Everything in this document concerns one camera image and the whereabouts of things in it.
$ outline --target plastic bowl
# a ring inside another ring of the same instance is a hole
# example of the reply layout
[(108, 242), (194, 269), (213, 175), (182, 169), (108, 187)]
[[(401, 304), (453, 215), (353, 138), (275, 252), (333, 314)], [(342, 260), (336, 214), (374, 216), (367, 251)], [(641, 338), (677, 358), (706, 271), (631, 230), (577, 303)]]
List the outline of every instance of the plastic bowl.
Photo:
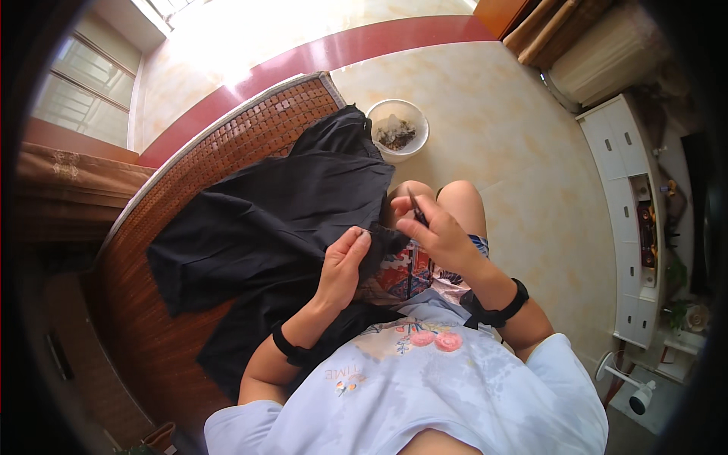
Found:
[[(399, 120), (410, 122), (415, 127), (414, 138), (409, 144), (395, 151), (383, 146), (376, 140), (376, 132), (379, 128), (386, 129), (389, 116), (394, 114)], [(430, 135), (430, 125), (422, 111), (414, 104), (404, 100), (383, 100), (371, 106), (366, 113), (371, 119), (371, 135), (374, 145), (381, 152), (384, 161), (394, 164), (411, 158), (420, 151), (427, 137)]]

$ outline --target black wristband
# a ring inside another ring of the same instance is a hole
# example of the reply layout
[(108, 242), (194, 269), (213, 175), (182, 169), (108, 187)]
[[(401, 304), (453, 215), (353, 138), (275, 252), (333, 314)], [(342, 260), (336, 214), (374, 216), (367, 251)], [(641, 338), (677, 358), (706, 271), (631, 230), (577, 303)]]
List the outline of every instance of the black wristband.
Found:
[(311, 362), (314, 361), (313, 351), (310, 349), (304, 349), (300, 346), (293, 346), (289, 343), (283, 336), (283, 332), (281, 331), (282, 326), (283, 321), (275, 323), (275, 325), (271, 328), (271, 333), (273, 335), (273, 342), (275, 345), (286, 357), (288, 357), (286, 361), (293, 366), (302, 368), (310, 365)]
[(505, 322), (518, 313), (523, 304), (529, 299), (529, 291), (526, 289), (526, 286), (515, 278), (511, 278), (511, 280), (513, 280), (516, 286), (515, 297), (508, 306), (500, 311), (496, 309), (484, 309), (472, 289), (463, 294), (460, 298), (460, 306), (472, 315), (465, 322), (465, 327), (477, 329), (478, 323), (490, 325), (494, 328), (505, 327)]

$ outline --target woman's right hand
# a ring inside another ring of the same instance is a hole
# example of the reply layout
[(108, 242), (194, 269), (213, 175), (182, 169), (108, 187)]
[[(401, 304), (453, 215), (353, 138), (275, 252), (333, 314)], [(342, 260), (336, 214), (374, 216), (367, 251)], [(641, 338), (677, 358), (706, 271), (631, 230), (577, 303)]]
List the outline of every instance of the woman's right hand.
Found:
[[(417, 205), (430, 224), (427, 228), (414, 219), (401, 218), (397, 229), (412, 237), (432, 260), (449, 272), (465, 275), (485, 260), (455, 218), (426, 196), (415, 196)], [(396, 216), (412, 210), (409, 196), (392, 199)]]

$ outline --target black cloth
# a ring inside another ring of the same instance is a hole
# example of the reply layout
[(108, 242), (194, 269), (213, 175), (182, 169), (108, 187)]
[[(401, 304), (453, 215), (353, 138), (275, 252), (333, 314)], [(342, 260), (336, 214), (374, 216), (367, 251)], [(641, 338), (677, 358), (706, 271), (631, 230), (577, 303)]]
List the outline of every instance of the black cloth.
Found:
[[(393, 173), (371, 140), (371, 121), (347, 106), (304, 131), (288, 157), (263, 159), (201, 191), (149, 246), (170, 315), (239, 296), (197, 357), (233, 401), (270, 328), (313, 297), (331, 243), (354, 225), (372, 232), (360, 281), (406, 246), (407, 237), (379, 225)], [(353, 304), (314, 349), (327, 357), (369, 325), (399, 317)]]

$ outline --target pink embroidered flower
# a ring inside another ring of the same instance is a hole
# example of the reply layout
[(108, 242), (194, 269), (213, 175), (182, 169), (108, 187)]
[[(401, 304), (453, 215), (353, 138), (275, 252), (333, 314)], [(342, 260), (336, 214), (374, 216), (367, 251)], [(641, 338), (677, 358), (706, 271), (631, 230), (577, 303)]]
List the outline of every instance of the pink embroidered flower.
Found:
[(435, 337), (435, 346), (440, 351), (453, 352), (462, 346), (462, 338), (457, 333), (440, 332)]
[(435, 334), (430, 331), (417, 331), (410, 335), (410, 343), (415, 346), (423, 347), (435, 340)]

